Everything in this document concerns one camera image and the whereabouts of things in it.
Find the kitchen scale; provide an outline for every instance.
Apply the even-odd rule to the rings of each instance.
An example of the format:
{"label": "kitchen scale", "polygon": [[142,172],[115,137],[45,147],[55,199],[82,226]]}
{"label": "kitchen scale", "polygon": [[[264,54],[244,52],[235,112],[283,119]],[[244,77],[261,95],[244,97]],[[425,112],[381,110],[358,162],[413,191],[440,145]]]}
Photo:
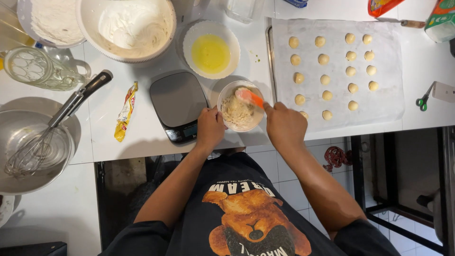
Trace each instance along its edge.
{"label": "kitchen scale", "polygon": [[159,79],[150,86],[150,99],[172,143],[196,139],[197,118],[208,104],[193,74],[182,72]]}

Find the yellow liquid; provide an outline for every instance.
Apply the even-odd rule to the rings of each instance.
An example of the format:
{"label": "yellow liquid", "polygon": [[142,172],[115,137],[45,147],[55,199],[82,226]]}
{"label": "yellow liquid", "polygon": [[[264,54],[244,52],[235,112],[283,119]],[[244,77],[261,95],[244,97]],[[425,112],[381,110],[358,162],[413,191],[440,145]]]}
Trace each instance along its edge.
{"label": "yellow liquid", "polygon": [[207,74],[225,70],[231,61],[231,52],[226,42],[216,35],[198,37],[191,48],[194,64]]}

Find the orange spatula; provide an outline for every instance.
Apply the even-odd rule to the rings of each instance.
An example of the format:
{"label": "orange spatula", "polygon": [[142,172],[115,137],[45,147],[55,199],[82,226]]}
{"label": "orange spatula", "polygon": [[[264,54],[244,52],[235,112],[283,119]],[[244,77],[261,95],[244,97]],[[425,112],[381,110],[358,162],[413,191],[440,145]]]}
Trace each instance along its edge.
{"label": "orange spatula", "polygon": [[264,109],[263,106],[264,100],[261,99],[261,97],[259,97],[258,95],[254,94],[252,91],[248,90],[247,88],[242,87],[237,89],[235,91],[235,96],[237,97],[237,99],[243,102],[250,103]]}

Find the scissors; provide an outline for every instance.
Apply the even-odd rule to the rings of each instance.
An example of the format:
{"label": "scissors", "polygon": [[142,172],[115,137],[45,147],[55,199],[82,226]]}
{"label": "scissors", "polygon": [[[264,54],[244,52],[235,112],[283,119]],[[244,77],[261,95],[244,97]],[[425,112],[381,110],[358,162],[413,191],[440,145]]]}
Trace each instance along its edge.
{"label": "scissors", "polygon": [[427,93],[421,98],[417,99],[415,101],[415,104],[420,107],[420,111],[426,111],[427,110],[427,105],[426,102],[428,101],[428,96],[430,95],[431,89],[433,89],[434,83],[430,86],[428,89]]}

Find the hand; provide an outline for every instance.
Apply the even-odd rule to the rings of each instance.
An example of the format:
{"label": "hand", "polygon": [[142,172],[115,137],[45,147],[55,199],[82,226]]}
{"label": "hand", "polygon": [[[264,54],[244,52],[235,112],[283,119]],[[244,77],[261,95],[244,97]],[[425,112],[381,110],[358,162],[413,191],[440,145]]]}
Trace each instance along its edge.
{"label": "hand", "polygon": [[197,119],[196,147],[211,153],[224,138],[224,122],[217,106],[205,108]]}
{"label": "hand", "polygon": [[274,107],[264,102],[267,114],[267,133],[273,146],[278,152],[285,150],[299,150],[305,147],[303,138],[307,131],[307,119],[299,112],[288,109],[278,102]]}

